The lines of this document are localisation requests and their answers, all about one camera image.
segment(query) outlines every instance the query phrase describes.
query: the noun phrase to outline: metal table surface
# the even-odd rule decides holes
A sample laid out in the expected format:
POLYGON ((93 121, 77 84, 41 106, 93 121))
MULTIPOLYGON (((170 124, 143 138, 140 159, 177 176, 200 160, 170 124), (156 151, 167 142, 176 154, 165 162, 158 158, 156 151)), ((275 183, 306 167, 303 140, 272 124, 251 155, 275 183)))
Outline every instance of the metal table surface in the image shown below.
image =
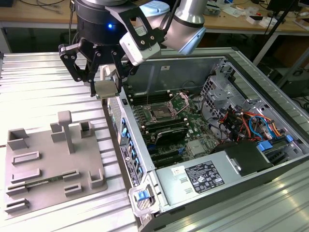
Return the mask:
MULTIPOLYGON (((85 59, 79 57, 78 62, 85 63, 85 59)), ((0 210, 0 231, 95 228, 136 232, 137 224, 101 102, 90 97, 89 87, 72 80, 57 53, 4 56, 0 79, 0 145, 6 144, 8 129, 25 128, 27 133, 50 130, 49 124, 56 122, 56 113, 63 110, 71 111, 74 125, 82 120, 94 124, 108 189, 10 220, 5 220, 6 213, 0 210)), ((1 174, 4 173, 5 150, 0 148, 1 174)), ((3 189, 1 176, 1 196, 3 189)))
MULTIPOLYGON (((252 63, 240 52, 230 48, 211 48, 208 51, 218 55, 230 54, 278 99, 303 128, 309 130, 308 116, 299 113, 298 107, 287 101, 279 89, 263 80, 261 72, 250 70, 252 63)), ((85 59, 79 56, 77 62, 83 64, 85 59)), ((109 185, 106 191, 10 220, 4 220, 5 213, 0 210, 0 231, 91 229, 136 232, 137 223, 100 101, 89 96, 88 87, 71 79, 58 53, 4 55, 3 63, 0 60, 0 70, 0 146, 6 144, 8 129, 23 127, 28 133, 46 130, 49 123, 55 122, 58 111, 71 110, 74 123, 89 119, 95 125, 109 185)), ((247 85, 240 78, 236 82, 247 85)), ((5 149, 0 148, 0 173, 4 173, 5 149)), ((0 194, 3 194, 3 186, 3 178, 0 178, 0 194)), ((306 162, 271 183, 172 223, 160 231, 309 231, 308 196, 309 162, 306 162)))

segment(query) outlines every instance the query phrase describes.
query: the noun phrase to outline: motherboard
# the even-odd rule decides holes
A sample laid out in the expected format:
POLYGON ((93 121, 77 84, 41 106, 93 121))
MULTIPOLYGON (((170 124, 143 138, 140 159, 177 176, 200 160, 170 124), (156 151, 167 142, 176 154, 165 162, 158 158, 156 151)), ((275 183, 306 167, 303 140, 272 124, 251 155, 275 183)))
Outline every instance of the motherboard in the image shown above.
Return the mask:
POLYGON ((187 92, 129 96, 135 120, 156 168, 210 154, 220 144, 187 92))

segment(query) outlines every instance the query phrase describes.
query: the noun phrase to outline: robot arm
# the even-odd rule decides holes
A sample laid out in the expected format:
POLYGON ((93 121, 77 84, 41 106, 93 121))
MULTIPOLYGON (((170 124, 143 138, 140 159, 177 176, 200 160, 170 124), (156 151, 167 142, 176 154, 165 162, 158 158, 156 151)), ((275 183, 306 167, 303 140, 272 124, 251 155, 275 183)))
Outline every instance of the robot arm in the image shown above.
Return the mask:
POLYGON ((137 7, 127 0, 71 0, 80 41, 60 45, 60 58, 76 82, 89 83, 92 97, 96 95, 94 77, 99 65, 115 64, 115 95, 121 91, 124 78, 134 75, 139 64, 160 51, 159 44, 182 54, 194 50, 205 33, 202 13, 206 2, 181 0, 176 9, 177 0, 171 14, 163 12, 153 17, 147 9, 158 11, 156 7, 165 3, 152 1, 137 7), (137 19, 135 27, 131 24, 133 18, 137 19), (84 69, 75 63, 78 52, 87 59, 84 69), (126 64, 121 62, 124 55, 129 60, 126 64))

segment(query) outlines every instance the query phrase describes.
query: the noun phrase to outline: wooden workbench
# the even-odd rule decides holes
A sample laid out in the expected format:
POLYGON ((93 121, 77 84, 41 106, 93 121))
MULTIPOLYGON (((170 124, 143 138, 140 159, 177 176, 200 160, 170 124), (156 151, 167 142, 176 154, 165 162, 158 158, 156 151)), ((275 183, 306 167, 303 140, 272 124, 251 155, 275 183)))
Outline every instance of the wooden workbench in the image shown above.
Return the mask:
MULTIPOLYGON (((35 3, 34 0, 25 0, 30 3, 35 3)), ((234 0, 235 4, 242 3, 246 0, 234 0)), ((0 8, 0 22, 33 22, 33 23, 69 23, 70 8, 69 0, 59 3, 59 10, 62 14, 45 10, 41 7, 30 6, 20 1, 16 1, 12 8, 0 8)), ((267 15, 267 10, 263 9, 258 4, 253 4, 251 1, 240 5, 244 8, 258 7, 263 16, 267 15)), ((252 25, 246 21, 244 16, 238 18, 233 17, 225 12, 221 12, 220 17, 204 16, 204 26, 208 29, 224 29, 224 30, 250 30, 250 31, 265 31, 260 25, 252 25)), ((300 32, 309 33, 293 22, 294 18, 286 18, 286 22, 279 26, 278 31, 282 32, 300 32)), ((76 14, 73 17, 73 23, 77 23, 76 14)))
MULTIPOLYGON (((35 3, 35 0, 25 0, 29 3, 35 3)), ((137 4, 141 5, 147 0, 140 0, 137 4)), ((246 2, 246 0, 234 0, 235 4, 246 2)), ((62 14, 43 9, 38 6, 24 4, 18 0, 12 8, 0 8, 0 29, 9 27, 20 28, 67 28, 70 19, 70 0, 65 0, 59 3, 59 9, 62 14)), ((247 8, 258 7, 259 12, 267 15, 267 10, 263 9, 258 4, 253 4, 251 1, 241 4, 240 6, 247 8)), ((242 34, 264 34, 265 28, 260 25, 252 25, 246 21, 244 16, 233 17, 225 12, 221 12, 219 17, 204 16, 204 26, 208 33, 242 33, 242 34)), ((267 50, 274 43, 279 35, 297 35, 309 36, 309 31, 304 30, 293 22, 294 18, 286 17, 286 22, 280 25, 277 31, 270 38, 268 43, 262 49, 254 63, 257 64, 262 59, 267 50)), ((73 28, 76 28, 76 14, 73 16, 73 28)), ((6 42, 5 34, 0 33, 0 51, 9 53, 10 48, 6 42)))

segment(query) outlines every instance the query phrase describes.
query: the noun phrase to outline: power supply label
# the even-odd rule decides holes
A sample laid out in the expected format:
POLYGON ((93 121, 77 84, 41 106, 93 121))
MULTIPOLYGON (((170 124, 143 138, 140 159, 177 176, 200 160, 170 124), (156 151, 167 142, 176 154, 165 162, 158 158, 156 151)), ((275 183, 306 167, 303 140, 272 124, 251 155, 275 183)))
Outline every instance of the power supply label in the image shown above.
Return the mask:
POLYGON ((203 193, 224 184, 212 161, 200 163, 185 169, 195 192, 203 193))
POLYGON ((129 177, 131 179, 131 183, 134 187, 138 186, 140 184, 140 182, 139 182, 139 179, 136 175, 135 167, 132 163, 132 159, 131 159, 130 154, 128 153, 126 145, 120 146, 120 149, 121 149, 122 156, 123 156, 125 163, 126 163, 126 169, 127 169, 128 174, 129 174, 129 177))

